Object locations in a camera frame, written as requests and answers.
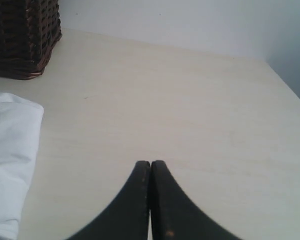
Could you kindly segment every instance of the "white towel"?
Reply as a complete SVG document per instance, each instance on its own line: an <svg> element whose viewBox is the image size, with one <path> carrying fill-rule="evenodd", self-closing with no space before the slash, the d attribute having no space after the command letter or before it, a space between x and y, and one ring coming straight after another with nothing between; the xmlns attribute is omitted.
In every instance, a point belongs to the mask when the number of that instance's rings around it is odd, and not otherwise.
<svg viewBox="0 0 300 240"><path fill-rule="evenodd" d="M0 240L16 240L32 181L43 108L0 92Z"/></svg>

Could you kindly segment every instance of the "wooden tabletop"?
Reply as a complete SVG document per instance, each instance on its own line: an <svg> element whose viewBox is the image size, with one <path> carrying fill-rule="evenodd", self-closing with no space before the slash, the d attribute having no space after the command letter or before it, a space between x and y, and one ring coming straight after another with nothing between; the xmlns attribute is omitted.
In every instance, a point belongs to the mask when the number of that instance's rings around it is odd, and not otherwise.
<svg viewBox="0 0 300 240"><path fill-rule="evenodd" d="M63 34L42 77L0 78L45 109L19 240L69 237L156 159L235 235L300 240L300 100L266 63Z"/></svg>

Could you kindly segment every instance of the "white fabric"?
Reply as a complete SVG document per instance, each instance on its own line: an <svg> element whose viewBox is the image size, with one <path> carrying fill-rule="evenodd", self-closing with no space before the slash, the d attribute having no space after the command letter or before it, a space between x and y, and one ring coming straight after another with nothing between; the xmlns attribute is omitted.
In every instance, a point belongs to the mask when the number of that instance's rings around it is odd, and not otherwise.
<svg viewBox="0 0 300 240"><path fill-rule="evenodd" d="M15 240L31 184L43 108L0 92L0 240Z"/></svg>

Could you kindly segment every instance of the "wicker basket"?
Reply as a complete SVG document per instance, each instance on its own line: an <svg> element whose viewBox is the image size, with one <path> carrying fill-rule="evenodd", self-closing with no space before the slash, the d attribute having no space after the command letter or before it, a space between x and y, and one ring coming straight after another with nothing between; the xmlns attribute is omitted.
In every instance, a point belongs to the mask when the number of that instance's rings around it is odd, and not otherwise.
<svg viewBox="0 0 300 240"><path fill-rule="evenodd" d="M58 0L0 0L0 77L43 74L61 38Z"/></svg>

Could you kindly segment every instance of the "black object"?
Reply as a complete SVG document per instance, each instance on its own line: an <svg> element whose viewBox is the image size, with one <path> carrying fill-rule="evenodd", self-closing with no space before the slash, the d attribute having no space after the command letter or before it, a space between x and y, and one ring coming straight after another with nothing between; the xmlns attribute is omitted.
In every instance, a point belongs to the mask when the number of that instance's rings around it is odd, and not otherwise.
<svg viewBox="0 0 300 240"><path fill-rule="evenodd" d="M149 195L154 240L239 240L188 198L164 161L152 163Z"/></svg>
<svg viewBox="0 0 300 240"><path fill-rule="evenodd" d="M203 213L164 161L138 161L110 205L68 240L146 240L151 210L154 240L239 240Z"/></svg>
<svg viewBox="0 0 300 240"><path fill-rule="evenodd" d="M146 240L150 164L136 162L125 185L110 205L69 240Z"/></svg>

